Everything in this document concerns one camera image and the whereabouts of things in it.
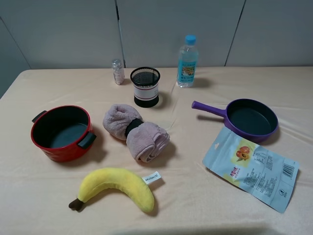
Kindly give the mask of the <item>purple frying pan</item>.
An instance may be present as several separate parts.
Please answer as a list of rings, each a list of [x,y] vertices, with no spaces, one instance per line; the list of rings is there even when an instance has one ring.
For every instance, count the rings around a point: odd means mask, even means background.
[[[225,127],[254,143],[266,141],[279,127],[273,110],[253,99],[236,99],[224,110],[197,101],[193,101],[191,108],[223,117]]]

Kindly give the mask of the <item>clear water bottle blue cap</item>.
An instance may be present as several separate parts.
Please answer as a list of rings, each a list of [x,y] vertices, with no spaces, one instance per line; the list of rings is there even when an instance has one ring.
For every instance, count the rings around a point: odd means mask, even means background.
[[[177,85],[181,88],[193,86],[199,53],[196,48],[196,36],[185,36],[184,45],[179,50]]]

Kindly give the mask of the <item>light blue snack pouch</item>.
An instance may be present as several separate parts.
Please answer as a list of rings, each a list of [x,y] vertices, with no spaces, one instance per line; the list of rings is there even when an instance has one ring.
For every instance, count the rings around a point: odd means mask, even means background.
[[[202,163],[231,184],[279,213],[293,193],[299,163],[246,140],[223,127]]]

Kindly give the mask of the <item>yellow plush banana toy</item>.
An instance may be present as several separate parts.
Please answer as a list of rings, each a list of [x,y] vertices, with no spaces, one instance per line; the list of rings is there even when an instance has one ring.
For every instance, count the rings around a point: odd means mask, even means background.
[[[126,194],[134,204],[145,214],[156,216],[155,197],[149,185],[162,176],[154,172],[141,177],[125,168],[106,167],[92,171],[81,182],[75,200],[68,207],[73,211],[80,212],[85,204],[107,189],[116,189]]]

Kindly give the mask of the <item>beige tablecloth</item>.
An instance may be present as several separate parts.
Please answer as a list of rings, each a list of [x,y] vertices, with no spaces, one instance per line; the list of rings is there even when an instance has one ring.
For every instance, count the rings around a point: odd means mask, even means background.
[[[117,85],[111,69],[25,70],[0,100],[0,232],[3,235],[310,235],[313,232],[312,67],[199,68],[193,87],[176,84],[175,68],[160,69],[159,103],[137,110],[170,135],[147,161],[103,127],[114,104],[134,106],[134,87]],[[202,160],[223,119],[192,109],[193,101],[224,109],[239,98],[269,106],[278,130],[263,146],[299,163],[290,202],[279,213],[207,169]],[[64,105],[84,108],[96,139],[82,157],[52,161],[31,139],[32,120]],[[161,178],[144,213],[125,194],[107,189],[69,208],[83,178],[119,167]]]

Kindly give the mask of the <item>small clear pill bottle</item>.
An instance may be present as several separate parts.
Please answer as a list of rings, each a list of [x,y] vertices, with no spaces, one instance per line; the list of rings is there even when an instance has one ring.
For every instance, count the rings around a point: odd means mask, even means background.
[[[121,85],[125,80],[124,68],[120,59],[114,59],[112,61],[112,70],[115,83]]]

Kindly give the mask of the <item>rolled pink towel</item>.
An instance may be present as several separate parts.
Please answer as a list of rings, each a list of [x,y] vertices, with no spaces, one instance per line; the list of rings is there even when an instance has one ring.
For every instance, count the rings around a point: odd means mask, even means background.
[[[127,104],[114,104],[105,113],[104,128],[115,138],[126,141],[137,162],[148,163],[169,144],[170,135],[155,123],[144,122],[139,112]]]

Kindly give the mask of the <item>black mesh pen holder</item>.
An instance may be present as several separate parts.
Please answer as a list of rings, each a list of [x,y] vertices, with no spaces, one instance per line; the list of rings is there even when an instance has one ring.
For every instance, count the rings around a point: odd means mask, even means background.
[[[130,79],[134,86],[134,102],[137,106],[150,108],[157,105],[160,79],[158,70],[151,67],[140,67],[131,72]]]

